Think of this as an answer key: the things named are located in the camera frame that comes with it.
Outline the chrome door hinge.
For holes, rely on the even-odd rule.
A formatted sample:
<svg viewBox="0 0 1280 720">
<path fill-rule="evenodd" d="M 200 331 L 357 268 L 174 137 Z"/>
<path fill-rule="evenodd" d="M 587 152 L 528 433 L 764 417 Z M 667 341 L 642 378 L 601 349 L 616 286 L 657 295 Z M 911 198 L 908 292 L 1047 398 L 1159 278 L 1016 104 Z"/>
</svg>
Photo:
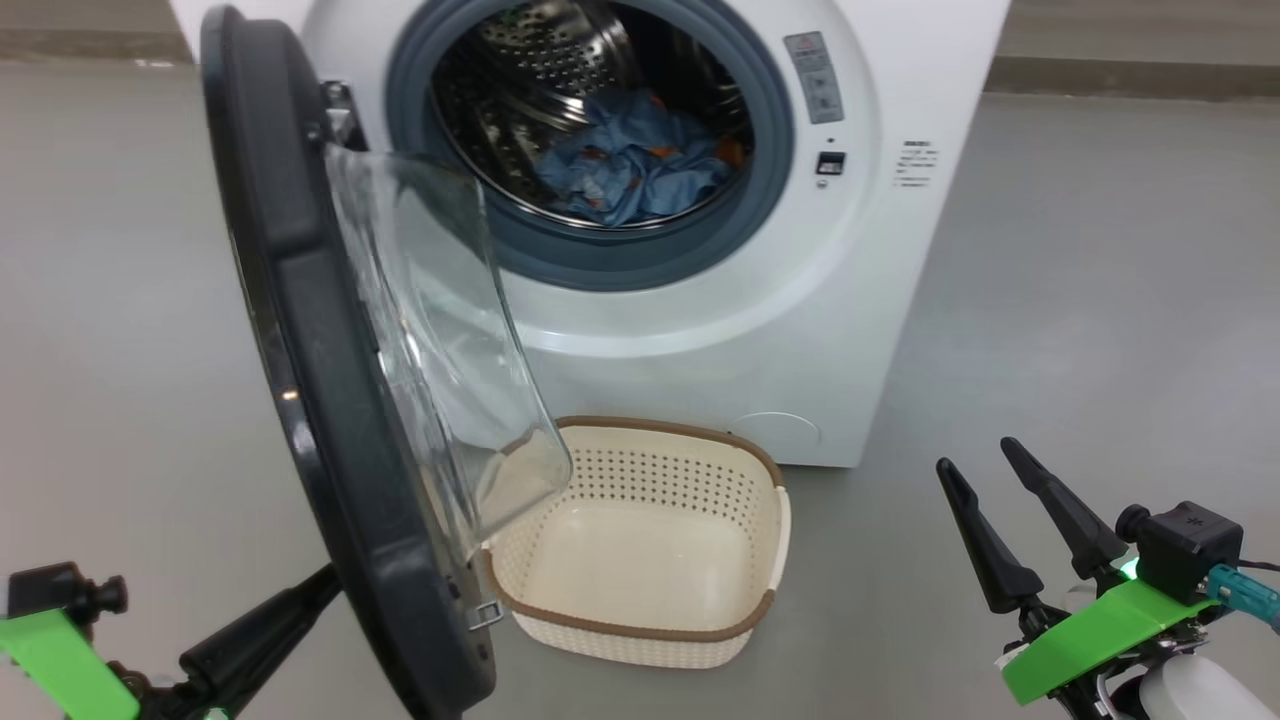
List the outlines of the chrome door hinge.
<svg viewBox="0 0 1280 720">
<path fill-rule="evenodd" d="M 320 83 L 326 100 L 326 117 L 337 145 L 356 152 L 366 152 L 369 142 L 355 104 L 349 83 L 326 79 Z"/>
</svg>

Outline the stainless steel perforated drum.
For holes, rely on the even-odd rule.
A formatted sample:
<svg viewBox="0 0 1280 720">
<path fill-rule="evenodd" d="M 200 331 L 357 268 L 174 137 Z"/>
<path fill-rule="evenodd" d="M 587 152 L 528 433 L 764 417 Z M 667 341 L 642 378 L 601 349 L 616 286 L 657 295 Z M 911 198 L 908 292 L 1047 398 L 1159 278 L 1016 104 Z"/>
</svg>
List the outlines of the stainless steel perforated drum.
<svg viewBox="0 0 1280 720">
<path fill-rule="evenodd" d="M 516 208 L 566 225 L 650 229 L 692 215 L 746 173 L 755 150 L 748 102 L 719 58 L 691 32 L 616 0 L 508 3 L 451 46 L 434 81 L 436 114 L 467 165 Z M 607 228 L 567 211 L 535 163 L 588 127 L 589 97 L 643 88 L 740 140 L 745 167 L 677 217 Z"/>
</svg>

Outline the cream perforated laundry basket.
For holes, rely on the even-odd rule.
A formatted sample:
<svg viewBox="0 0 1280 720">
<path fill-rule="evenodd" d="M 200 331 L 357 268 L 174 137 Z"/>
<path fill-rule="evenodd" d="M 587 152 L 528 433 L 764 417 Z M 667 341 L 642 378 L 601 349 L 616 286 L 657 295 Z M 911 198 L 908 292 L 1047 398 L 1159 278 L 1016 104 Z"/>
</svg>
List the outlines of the cream perforated laundry basket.
<svg viewBox="0 0 1280 720">
<path fill-rule="evenodd" d="M 486 584 L 550 647 L 699 670 L 735 659 L 774 606 L 791 503 L 760 446 L 621 416 L 558 421 L 573 474 L 483 547 Z"/>
</svg>

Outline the blue bear print garment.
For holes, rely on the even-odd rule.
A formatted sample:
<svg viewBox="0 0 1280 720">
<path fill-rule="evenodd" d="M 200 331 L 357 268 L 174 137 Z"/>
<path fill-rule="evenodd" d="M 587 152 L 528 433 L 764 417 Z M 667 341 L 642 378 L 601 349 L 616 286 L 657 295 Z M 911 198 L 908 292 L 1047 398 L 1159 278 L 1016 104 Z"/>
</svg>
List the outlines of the blue bear print garment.
<svg viewBox="0 0 1280 720">
<path fill-rule="evenodd" d="M 708 200 L 736 173 L 718 150 L 699 129 L 595 126 L 548 150 L 535 173 L 563 209 L 617 228 Z"/>
</svg>

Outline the white front-load washing machine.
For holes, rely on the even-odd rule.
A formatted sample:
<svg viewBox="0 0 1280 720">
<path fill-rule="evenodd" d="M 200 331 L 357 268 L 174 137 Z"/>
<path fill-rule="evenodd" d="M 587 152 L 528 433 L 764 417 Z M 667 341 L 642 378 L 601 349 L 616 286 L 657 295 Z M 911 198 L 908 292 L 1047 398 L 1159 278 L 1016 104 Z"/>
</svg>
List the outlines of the white front-load washing machine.
<svg viewBox="0 0 1280 720">
<path fill-rule="evenodd" d="M 365 136 L 385 118 L 390 54 L 422 0 L 168 0 L 192 54 L 206 10 L 278 19 L 321 79 L 349 83 Z M 794 105 L 797 145 L 758 237 L 685 281 L 591 292 L 500 266 L 527 366 L 553 416 L 627 416 L 724 432 L 791 413 L 822 468 L 863 456 L 957 159 L 1012 0 L 733 0 Z M 845 120 L 809 122 L 783 38 L 820 31 Z M 815 174 L 818 152 L 847 154 Z"/>
</svg>

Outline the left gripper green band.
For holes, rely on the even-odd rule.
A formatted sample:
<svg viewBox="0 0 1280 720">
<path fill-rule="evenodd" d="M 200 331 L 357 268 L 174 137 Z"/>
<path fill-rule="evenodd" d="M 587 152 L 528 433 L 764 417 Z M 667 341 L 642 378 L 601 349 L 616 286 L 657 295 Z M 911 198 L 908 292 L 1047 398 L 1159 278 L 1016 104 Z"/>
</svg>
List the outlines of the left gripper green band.
<svg viewBox="0 0 1280 720">
<path fill-rule="evenodd" d="M 183 691 L 134 694 L 61 609 L 0 615 L 0 653 L 65 720 L 206 720 L 206 714 L 241 714 L 340 591 L 326 565 L 237 618 L 180 656 Z"/>
</svg>

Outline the dark round washing machine door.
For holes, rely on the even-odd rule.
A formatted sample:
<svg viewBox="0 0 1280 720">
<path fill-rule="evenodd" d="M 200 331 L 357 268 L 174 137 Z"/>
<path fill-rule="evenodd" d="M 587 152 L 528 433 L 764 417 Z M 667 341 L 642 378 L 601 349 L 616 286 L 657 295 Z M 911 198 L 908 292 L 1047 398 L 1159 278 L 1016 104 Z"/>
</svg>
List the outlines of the dark round washing machine door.
<svg viewBox="0 0 1280 720">
<path fill-rule="evenodd" d="M 212 6 L 198 53 L 244 302 L 332 570 L 407 714 L 462 720 L 497 684 L 483 546 L 572 477 L 483 186 L 342 143 L 282 20 Z"/>
</svg>

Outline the grey warning label sticker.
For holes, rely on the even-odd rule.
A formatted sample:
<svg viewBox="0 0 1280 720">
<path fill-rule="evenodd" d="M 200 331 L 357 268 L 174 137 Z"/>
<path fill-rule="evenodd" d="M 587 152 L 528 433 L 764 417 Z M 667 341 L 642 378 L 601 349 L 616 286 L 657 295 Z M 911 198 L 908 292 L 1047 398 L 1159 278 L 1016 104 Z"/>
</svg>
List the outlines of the grey warning label sticker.
<svg viewBox="0 0 1280 720">
<path fill-rule="evenodd" d="M 814 126 L 845 120 L 840 82 L 820 31 L 783 37 L 797 73 L 809 122 Z"/>
</svg>

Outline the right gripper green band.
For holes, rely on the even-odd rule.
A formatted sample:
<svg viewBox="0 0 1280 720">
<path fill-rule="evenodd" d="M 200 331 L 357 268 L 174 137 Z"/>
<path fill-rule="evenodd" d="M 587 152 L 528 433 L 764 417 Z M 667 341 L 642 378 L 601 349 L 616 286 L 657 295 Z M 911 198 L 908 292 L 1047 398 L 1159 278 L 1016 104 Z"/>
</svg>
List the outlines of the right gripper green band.
<svg viewBox="0 0 1280 720">
<path fill-rule="evenodd" d="M 1044 588 L 1043 582 L 1018 561 L 987 521 L 975 491 L 955 464 L 947 457 L 937 461 L 936 474 L 988 610 L 1010 614 L 1023 609 L 1021 643 L 1000 660 L 1001 678 L 1020 706 L 1137 655 L 1139 646 L 1175 626 L 1196 623 L 1216 606 L 1212 600 L 1180 603 L 1140 580 L 1135 565 L 1116 569 L 1114 562 L 1126 555 L 1128 543 L 1019 439 L 1004 437 L 1000 448 L 1021 486 L 1039 500 L 1059 530 L 1076 577 L 1120 582 L 1073 614 L 1042 603 L 1032 606 Z"/>
</svg>

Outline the round white filter cover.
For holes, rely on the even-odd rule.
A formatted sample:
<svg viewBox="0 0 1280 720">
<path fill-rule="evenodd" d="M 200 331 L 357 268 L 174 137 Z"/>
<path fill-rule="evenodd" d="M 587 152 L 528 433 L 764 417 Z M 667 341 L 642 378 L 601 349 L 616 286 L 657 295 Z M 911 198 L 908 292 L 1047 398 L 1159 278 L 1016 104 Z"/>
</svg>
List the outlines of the round white filter cover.
<svg viewBox="0 0 1280 720">
<path fill-rule="evenodd" d="M 726 433 L 759 446 L 778 464 L 820 465 L 820 429 L 791 413 L 751 413 L 731 421 Z"/>
</svg>

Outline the grey rubber door gasket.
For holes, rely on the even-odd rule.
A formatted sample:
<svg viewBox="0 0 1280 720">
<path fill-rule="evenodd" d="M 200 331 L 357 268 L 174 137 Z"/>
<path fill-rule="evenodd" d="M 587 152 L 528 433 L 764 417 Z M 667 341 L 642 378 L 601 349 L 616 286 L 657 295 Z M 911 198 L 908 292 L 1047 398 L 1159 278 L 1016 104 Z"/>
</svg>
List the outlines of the grey rubber door gasket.
<svg viewBox="0 0 1280 720">
<path fill-rule="evenodd" d="M 502 266 L 530 281 L 591 292 L 673 284 L 730 258 L 781 205 L 797 145 L 792 101 L 760 32 L 733 0 L 616 0 L 691 32 L 727 67 L 748 102 L 755 150 L 748 170 L 708 208 L 650 229 L 590 231 L 516 208 L 456 151 L 442 124 L 434 76 L 476 23 L 520 0 L 422 0 L 401 31 L 385 82 L 393 145 L 439 152 L 480 183 Z"/>
</svg>

